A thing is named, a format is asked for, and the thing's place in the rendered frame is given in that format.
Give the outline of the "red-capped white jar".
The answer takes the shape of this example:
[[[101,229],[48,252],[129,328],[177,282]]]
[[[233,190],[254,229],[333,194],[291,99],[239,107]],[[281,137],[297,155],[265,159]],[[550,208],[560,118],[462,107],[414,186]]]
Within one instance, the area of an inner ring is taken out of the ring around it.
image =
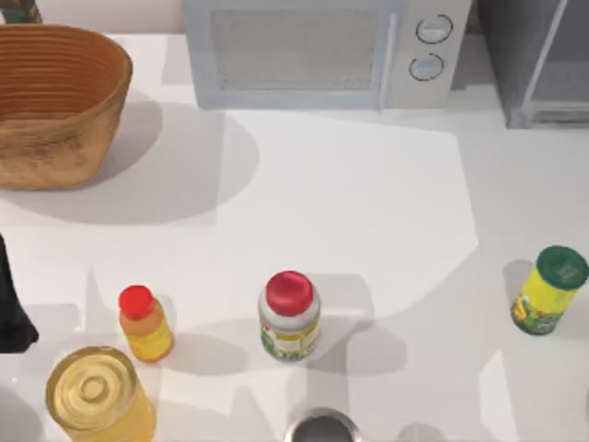
[[[298,362],[315,349],[321,298],[311,280],[294,270],[273,275],[258,300],[260,340],[269,355]]]

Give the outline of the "microwave door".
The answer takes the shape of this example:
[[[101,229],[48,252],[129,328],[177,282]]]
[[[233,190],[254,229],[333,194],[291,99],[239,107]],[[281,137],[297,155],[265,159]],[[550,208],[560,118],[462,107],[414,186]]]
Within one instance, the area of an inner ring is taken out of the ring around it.
[[[181,0],[205,109],[379,109],[399,0]]]

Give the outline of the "small red-capped yellow bottle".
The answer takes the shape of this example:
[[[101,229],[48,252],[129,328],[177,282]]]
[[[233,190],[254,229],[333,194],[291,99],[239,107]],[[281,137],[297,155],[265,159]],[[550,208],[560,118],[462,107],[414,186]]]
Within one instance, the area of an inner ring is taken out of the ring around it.
[[[145,285],[129,285],[118,296],[119,323],[138,360],[156,363],[174,346],[174,334],[160,301]]]

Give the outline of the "microwave knob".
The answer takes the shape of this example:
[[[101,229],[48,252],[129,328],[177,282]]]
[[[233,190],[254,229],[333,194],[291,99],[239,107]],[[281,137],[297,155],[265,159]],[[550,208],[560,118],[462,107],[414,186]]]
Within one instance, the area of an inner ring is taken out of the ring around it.
[[[440,56],[428,53],[421,58],[414,58],[410,62],[409,73],[416,81],[428,82],[442,74],[444,68],[445,62]]]
[[[453,22],[446,15],[423,18],[416,28],[417,38],[425,44],[445,41],[453,31]]]

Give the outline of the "silver metal cup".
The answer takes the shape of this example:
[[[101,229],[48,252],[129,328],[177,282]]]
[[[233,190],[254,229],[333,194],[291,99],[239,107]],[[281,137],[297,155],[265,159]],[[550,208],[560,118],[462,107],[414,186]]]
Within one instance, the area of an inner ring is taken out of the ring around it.
[[[363,442],[358,426],[338,410],[315,407],[294,414],[283,442]]]

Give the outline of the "pale microwave oven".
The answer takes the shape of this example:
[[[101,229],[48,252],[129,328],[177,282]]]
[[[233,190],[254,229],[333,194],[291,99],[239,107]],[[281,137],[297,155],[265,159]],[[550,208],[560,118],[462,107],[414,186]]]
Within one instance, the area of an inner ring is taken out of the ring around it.
[[[472,0],[399,0],[397,34],[393,52],[386,109],[432,109],[445,105],[452,86]],[[423,18],[446,15],[453,22],[451,35],[438,44],[425,44],[416,36]],[[410,62],[428,53],[440,56],[444,71],[434,80],[419,82],[409,73]]]

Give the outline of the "green-lidded yellow canister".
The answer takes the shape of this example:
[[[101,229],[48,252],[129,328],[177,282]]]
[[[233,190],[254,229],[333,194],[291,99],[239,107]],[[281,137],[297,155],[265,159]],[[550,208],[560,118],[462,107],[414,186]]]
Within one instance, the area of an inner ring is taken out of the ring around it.
[[[531,335],[552,333],[588,279],[589,264],[578,251],[562,245],[546,247],[511,306],[513,323]]]

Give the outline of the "brown woven basket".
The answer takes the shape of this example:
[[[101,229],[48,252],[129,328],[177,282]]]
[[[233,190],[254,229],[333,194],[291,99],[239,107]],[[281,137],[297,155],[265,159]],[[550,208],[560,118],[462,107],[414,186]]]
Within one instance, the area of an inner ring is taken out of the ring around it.
[[[120,44],[87,29],[0,26],[0,189],[92,179],[110,151],[133,76]]]

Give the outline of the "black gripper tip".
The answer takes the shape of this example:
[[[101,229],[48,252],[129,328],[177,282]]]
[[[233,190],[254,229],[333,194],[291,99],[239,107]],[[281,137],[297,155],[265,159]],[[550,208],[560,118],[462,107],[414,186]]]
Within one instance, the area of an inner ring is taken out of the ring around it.
[[[39,337],[17,296],[6,243],[0,234],[0,354],[23,354]]]

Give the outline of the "dark green and brown object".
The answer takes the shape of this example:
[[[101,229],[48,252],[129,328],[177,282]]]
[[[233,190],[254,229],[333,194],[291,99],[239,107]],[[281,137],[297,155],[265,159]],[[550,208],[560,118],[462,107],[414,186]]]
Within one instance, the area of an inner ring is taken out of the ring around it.
[[[36,0],[0,0],[0,14],[6,24],[40,24]]]

